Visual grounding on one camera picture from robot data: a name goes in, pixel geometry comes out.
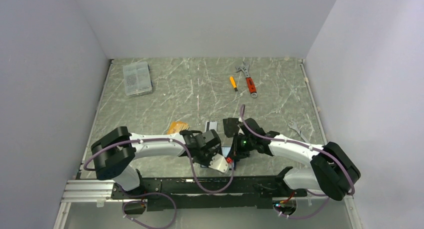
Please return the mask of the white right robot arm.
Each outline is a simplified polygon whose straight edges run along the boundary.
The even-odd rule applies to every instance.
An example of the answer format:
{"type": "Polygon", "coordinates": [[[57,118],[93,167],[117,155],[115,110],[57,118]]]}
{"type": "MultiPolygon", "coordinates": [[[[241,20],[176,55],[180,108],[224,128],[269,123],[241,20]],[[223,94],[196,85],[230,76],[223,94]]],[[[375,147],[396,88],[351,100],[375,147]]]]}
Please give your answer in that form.
{"type": "Polygon", "coordinates": [[[287,166],[275,177],[275,189],[280,196],[287,197],[294,190],[315,190],[341,201],[346,195],[354,193],[353,187],[361,178],[361,172],[337,143],[306,143],[276,131],[265,132],[252,118],[238,121],[241,133],[233,140],[233,160],[257,151],[306,166],[303,169],[287,166]]]}

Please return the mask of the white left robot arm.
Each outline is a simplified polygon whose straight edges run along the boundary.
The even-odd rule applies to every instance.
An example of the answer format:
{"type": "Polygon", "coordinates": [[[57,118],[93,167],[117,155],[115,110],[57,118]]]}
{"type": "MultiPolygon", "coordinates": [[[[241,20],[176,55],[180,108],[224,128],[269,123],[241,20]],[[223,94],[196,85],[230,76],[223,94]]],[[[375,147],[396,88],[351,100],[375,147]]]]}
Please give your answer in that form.
{"type": "Polygon", "coordinates": [[[142,135],[119,126],[91,145],[92,156],[84,164],[97,180],[113,180],[131,199],[144,192],[141,173],[130,164],[132,161],[158,156],[188,157],[193,163],[227,173],[230,165],[221,154],[221,139],[212,129],[206,132],[182,130],[166,135],[142,135]]]}

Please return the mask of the blue leather card holder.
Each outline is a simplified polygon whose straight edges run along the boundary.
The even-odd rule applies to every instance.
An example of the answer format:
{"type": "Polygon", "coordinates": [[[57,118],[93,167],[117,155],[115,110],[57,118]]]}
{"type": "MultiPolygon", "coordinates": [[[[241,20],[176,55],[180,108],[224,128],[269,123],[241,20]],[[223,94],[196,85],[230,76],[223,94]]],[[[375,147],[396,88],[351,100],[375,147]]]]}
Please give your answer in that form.
{"type": "MultiPolygon", "coordinates": [[[[223,146],[217,154],[223,155],[226,159],[230,157],[231,147],[223,146]]],[[[200,165],[201,168],[208,168],[208,165],[200,165]]]]}

